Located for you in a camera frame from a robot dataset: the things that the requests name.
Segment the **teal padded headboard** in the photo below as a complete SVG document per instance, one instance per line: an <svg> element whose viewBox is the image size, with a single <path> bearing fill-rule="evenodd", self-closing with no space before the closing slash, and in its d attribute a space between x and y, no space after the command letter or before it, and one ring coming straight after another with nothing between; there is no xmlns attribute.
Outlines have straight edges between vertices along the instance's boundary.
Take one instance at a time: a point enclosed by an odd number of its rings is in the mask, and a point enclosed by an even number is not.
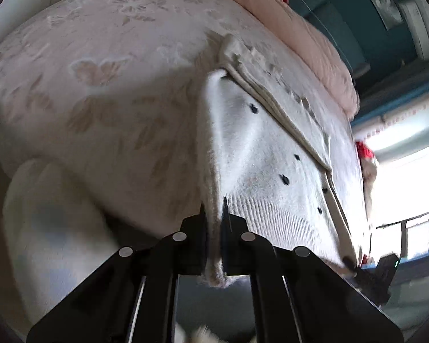
<svg viewBox="0 0 429 343"><path fill-rule="evenodd" d="M394 0L397 7L403 0ZM418 55L403 23L386 30L370 0L289 0L334 45L353 78L378 80Z"/></svg>

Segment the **red and cream clothes pile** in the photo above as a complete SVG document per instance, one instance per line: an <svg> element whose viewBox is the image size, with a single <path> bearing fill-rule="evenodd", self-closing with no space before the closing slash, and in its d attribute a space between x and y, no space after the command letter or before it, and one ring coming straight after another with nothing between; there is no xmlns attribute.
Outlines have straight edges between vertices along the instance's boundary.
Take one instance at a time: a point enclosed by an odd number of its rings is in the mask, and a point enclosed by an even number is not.
<svg viewBox="0 0 429 343"><path fill-rule="evenodd" d="M356 151L360 159L364 183L364 201L367 219L372 210L372 190L378 174L378 161L374 152L363 141L356 141Z"/></svg>

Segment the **cream knitted cardigan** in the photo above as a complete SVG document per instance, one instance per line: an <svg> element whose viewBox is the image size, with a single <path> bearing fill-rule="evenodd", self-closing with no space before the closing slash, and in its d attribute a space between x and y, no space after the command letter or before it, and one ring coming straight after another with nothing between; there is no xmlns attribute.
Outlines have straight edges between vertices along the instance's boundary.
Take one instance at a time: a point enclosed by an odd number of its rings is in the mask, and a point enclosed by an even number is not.
<svg viewBox="0 0 429 343"><path fill-rule="evenodd" d="M197 167L208 218L205 277L232 282L221 257L224 211L283 249L305 246L337 273L359 266L366 231L360 164L349 129L323 116L321 83L296 55L267 57L232 35L197 105Z"/></svg>

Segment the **pink floral bedspread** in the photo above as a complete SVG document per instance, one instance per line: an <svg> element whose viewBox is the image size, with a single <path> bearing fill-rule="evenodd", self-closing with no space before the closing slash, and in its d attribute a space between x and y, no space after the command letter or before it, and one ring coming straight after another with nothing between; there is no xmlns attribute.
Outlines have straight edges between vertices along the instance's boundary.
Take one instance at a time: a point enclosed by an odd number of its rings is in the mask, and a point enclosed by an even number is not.
<svg viewBox="0 0 429 343"><path fill-rule="evenodd" d="M41 11L0 44L3 169L53 158L124 220L168 234L200 200L190 90L229 34L307 66L234 0L62 0ZM353 141L321 86L323 116L336 114Z"/></svg>

